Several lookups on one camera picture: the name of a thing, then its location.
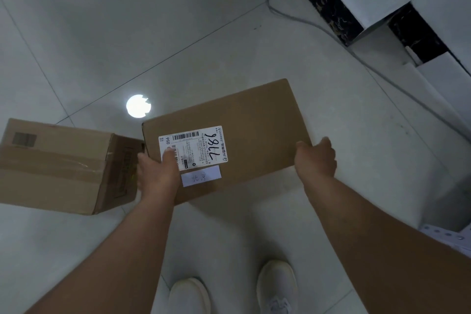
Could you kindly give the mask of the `person's right white shoe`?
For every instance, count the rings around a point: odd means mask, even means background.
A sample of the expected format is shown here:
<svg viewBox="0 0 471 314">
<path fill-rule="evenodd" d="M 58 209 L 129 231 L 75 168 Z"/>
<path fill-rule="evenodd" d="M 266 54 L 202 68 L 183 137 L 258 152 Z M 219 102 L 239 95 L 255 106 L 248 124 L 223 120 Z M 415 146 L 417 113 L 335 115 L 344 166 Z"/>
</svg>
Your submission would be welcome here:
<svg viewBox="0 0 471 314">
<path fill-rule="evenodd" d="M 297 314 L 299 291 L 290 264 L 269 260 L 262 267 L 256 285 L 261 314 Z"/>
</svg>

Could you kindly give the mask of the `person's white shoe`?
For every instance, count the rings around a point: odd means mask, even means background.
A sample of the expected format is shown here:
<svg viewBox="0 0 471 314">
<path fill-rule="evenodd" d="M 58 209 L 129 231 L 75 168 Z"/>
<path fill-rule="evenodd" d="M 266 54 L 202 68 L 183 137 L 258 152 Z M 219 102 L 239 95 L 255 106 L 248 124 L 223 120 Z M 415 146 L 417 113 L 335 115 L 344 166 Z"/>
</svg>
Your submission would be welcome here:
<svg viewBox="0 0 471 314">
<path fill-rule="evenodd" d="M 177 281 L 170 289 L 167 314 L 210 314 L 211 303 L 203 282 L 195 277 Z"/>
<path fill-rule="evenodd" d="M 256 285 L 261 314 L 297 314 L 299 291 L 290 264 L 269 260 L 262 267 Z"/>
</svg>

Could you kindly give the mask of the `person's left forearm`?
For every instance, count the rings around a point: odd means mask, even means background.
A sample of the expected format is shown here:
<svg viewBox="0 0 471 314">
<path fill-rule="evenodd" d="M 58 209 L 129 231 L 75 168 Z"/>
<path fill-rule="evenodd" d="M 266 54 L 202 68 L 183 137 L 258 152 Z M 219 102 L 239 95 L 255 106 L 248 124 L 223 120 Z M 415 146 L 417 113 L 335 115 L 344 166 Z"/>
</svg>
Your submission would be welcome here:
<svg viewBox="0 0 471 314">
<path fill-rule="evenodd" d="M 25 314 L 150 314 L 174 209 L 144 193 L 119 226 Z"/>
</svg>

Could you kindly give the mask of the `person's left white shoe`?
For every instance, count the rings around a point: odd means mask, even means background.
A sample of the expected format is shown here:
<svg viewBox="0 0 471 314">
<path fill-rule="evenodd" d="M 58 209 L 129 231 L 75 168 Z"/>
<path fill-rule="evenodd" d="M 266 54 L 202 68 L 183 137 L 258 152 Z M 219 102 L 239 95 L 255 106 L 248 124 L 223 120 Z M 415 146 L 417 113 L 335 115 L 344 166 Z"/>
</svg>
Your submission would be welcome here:
<svg viewBox="0 0 471 314">
<path fill-rule="evenodd" d="M 195 277 L 177 281 L 170 289 L 167 314 L 210 314 L 211 303 L 203 282 Z"/>
</svg>

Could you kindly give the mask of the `person's left hand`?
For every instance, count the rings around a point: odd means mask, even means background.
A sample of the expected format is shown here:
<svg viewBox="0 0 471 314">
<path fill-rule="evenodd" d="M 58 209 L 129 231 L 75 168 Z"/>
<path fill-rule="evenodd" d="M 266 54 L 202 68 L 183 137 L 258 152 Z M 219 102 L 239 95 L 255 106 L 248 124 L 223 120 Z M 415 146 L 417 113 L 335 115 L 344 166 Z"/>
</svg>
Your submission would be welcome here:
<svg viewBox="0 0 471 314">
<path fill-rule="evenodd" d="M 138 154 L 138 189 L 144 202 L 158 202 L 174 205 L 180 186 L 178 176 L 166 176 L 162 171 L 162 160 L 152 160 L 143 152 Z"/>
</svg>

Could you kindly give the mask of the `person's right hand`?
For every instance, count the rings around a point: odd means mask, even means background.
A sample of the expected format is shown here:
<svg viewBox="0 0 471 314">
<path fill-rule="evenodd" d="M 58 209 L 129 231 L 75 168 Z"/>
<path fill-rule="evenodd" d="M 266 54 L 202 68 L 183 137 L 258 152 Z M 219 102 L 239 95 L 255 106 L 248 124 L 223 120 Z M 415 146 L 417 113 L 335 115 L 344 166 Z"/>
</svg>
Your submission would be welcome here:
<svg viewBox="0 0 471 314">
<path fill-rule="evenodd" d="M 328 137 L 323 137 L 316 145 L 312 145 L 310 162 L 295 163 L 296 173 L 302 183 L 307 185 L 323 178 L 333 178 L 337 169 L 336 152 Z"/>
</svg>

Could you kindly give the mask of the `person's right forearm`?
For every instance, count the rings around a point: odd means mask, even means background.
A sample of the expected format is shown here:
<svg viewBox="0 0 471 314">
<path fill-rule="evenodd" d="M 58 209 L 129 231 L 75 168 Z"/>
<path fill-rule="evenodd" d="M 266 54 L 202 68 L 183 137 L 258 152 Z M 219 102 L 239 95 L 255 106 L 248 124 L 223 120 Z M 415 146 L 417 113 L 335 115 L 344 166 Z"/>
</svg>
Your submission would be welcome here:
<svg viewBox="0 0 471 314">
<path fill-rule="evenodd" d="M 471 258 L 380 210 L 339 180 L 302 180 L 369 314 L 471 314 Z"/>
</svg>

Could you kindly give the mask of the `taped brown cardboard box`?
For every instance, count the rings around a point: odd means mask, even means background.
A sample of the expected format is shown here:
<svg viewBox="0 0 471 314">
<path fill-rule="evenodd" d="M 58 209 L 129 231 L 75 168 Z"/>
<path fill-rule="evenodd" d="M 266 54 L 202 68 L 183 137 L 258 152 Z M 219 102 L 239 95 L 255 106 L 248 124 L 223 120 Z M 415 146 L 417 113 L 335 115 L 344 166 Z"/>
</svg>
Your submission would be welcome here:
<svg viewBox="0 0 471 314">
<path fill-rule="evenodd" d="M 0 204 L 96 215 L 133 202 L 143 140 L 10 118 L 0 142 Z"/>
</svg>

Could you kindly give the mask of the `cardboard box white label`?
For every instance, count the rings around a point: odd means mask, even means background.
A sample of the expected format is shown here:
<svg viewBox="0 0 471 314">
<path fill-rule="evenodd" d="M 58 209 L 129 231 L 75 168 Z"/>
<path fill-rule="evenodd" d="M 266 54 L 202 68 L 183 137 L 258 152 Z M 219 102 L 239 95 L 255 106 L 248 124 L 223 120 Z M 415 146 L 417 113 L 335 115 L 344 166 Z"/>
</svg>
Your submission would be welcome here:
<svg viewBox="0 0 471 314">
<path fill-rule="evenodd" d="M 287 79 L 147 120 L 142 132 L 152 159 L 175 152 L 176 205 L 291 167 L 296 143 L 312 144 Z"/>
</svg>

